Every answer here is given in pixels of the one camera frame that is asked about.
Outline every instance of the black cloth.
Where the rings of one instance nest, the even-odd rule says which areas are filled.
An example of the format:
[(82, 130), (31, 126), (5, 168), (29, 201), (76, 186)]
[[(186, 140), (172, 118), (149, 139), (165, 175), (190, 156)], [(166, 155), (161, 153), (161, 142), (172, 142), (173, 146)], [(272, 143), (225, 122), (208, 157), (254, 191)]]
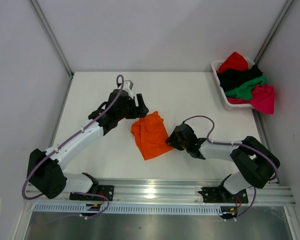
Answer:
[(223, 73), (218, 73), (218, 78), (220, 80), (220, 86), (226, 92), (240, 87), (245, 82), (261, 77), (262, 74), (263, 72), (260, 71), (258, 66), (255, 64), (252, 68), (246, 71), (229, 69)]

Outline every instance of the white panel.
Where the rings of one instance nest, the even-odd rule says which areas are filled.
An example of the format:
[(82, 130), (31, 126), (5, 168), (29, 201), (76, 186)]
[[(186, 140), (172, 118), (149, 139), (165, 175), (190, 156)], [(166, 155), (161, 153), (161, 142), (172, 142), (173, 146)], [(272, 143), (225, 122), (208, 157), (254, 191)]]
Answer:
[(40, 0), (72, 70), (209, 71), (254, 58), (285, 0)]
[(276, 91), (274, 115), (263, 119), (273, 152), (281, 161), (280, 179), (292, 187), (300, 208), (300, 0), (261, 60), (260, 69)]
[[(89, 210), (90, 206), (85, 203), (60, 203), (60, 202), (38, 202), (34, 212), (53, 213), (96, 213)], [(104, 214), (155, 214), (155, 215), (198, 215), (218, 216), (222, 215), (220, 206), (197, 205), (151, 205), (151, 204), (117, 204), (110, 203)]]
[[(132, 80), (133, 93), (141, 93), (149, 112), (158, 111), (170, 135), (183, 120), (206, 115), (215, 121), (213, 140), (259, 138), (252, 111), (226, 111), (210, 72), (122, 72)], [(78, 129), (88, 115), (107, 101), (115, 89), (116, 72), (76, 72), (60, 120), (55, 142), (60, 143)], [(173, 149), (145, 161), (131, 134), (136, 119), (124, 119), (104, 137), (91, 143), (65, 168), (65, 172), (86, 172), (96, 178), (221, 180), (238, 168), (220, 159), (192, 158)], [(204, 118), (187, 122), (198, 137), (205, 137), (212, 124)]]
[(22, 206), (29, 154), (52, 137), (68, 77), (26, 0), (0, 1), (0, 240)]

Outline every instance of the black mounting bracket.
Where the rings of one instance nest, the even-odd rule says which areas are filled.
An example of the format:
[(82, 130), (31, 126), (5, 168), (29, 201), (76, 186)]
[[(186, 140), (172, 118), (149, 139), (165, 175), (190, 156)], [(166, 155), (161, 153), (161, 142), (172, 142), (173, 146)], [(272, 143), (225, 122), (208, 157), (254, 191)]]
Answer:
[[(87, 192), (87, 194), (98, 194), (98, 195), (103, 195), (107, 199), (109, 199), (110, 202), (114, 199), (114, 194), (115, 194), (115, 186), (113, 185), (99, 185), (99, 182), (92, 177), (90, 174), (83, 172), (83, 175), (87, 176), (90, 178), (93, 182), (92, 187), (90, 190)], [(103, 201), (104, 199), (102, 197), (98, 196), (87, 196), (87, 195), (82, 195), (78, 193), (70, 193), (70, 200), (75, 200), (75, 201)]]
[(220, 191), (220, 187), (213, 186), (204, 186), (201, 188), (201, 191), (198, 191), (199, 194), (203, 197), (203, 202), (208, 204), (235, 204), (236, 197), (238, 197), (243, 204), (249, 202), (247, 190), (243, 189), (237, 194), (228, 194), (227, 197), (224, 197), (224, 191)]

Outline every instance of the red cloth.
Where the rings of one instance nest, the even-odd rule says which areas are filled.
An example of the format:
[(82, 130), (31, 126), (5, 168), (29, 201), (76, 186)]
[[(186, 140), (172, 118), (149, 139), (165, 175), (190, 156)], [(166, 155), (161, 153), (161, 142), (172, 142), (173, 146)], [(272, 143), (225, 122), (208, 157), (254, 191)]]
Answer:
[(249, 66), (245, 58), (235, 51), (224, 61), (216, 73), (222, 74), (228, 69), (246, 71), (248, 70), (248, 67)]
[(231, 104), (251, 104), (257, 111), (264, 114), (275, 112), (275, 88), (266, 83), (262, 86), (257, 85), (252, 90), (252, 99), (249, 101), (232, 97), (227, 97), (227, 99)]

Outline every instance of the orange cloth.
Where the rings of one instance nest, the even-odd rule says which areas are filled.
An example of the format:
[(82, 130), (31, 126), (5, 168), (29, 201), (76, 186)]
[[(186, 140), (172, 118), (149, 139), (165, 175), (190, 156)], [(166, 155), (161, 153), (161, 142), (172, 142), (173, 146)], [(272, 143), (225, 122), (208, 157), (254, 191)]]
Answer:
[(168, 133), (157, 111), (132, 124), (131, 133), (144, 160), (153, 159), (174, 149), (166, 143)]

